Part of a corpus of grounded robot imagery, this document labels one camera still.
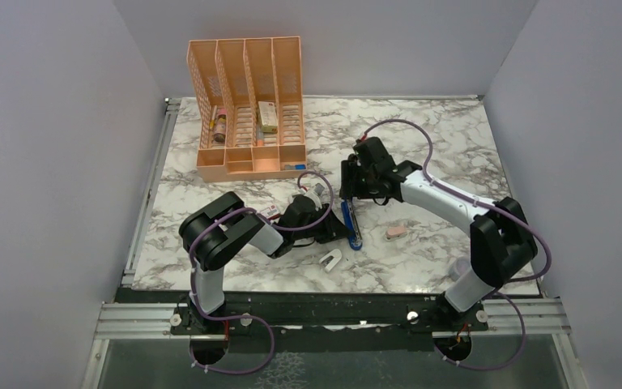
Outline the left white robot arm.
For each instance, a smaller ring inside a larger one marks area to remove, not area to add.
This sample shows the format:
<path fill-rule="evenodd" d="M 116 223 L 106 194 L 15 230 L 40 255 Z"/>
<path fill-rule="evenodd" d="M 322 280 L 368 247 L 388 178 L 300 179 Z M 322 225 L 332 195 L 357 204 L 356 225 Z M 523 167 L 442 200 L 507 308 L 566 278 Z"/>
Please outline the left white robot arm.
<path fill-rule="evenodd" d="M 268 220 L 229 191 L 189 215 L 178 233 L 193 267 L 191 321 L 209 333 L 222 322 L 224 268 L 245 246 L 276 259 L 298 241 L 334 242 L 349 237 L 350 229 L 315 194 L 294 195 L 281 216 Z"/>

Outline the red staple box sleeve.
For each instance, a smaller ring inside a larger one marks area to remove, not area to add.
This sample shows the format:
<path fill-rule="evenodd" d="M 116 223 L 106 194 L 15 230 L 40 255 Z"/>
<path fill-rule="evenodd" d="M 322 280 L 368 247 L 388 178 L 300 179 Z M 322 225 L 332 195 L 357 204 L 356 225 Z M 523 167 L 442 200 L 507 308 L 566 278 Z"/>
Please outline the red staple box sleeve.
<path fill-rule="evenodd" d="M 279 208 L 275 205 L 264 208 L 261 213 L 268 220 L 276 220 L 281 216 Z"/>

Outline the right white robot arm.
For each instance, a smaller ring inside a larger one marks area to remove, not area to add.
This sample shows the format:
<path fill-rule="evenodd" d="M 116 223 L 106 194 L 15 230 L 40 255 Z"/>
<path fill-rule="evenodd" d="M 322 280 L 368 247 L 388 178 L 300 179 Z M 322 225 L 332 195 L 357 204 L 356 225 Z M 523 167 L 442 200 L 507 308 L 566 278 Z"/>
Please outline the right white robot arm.
<path fill-rule="evenodd" d="M 467 320 L 483 297 L 508 284 L 538 254 L 518 201 L 479 198 L 438 181 L 412 161 L 396 163 L 382 141 L 359 141 L 340 164 L 342 199 L 395 200 L 420 207 L 470 239 L 470 267 L 436 299 L 435 319 L 447 330 Z"/>

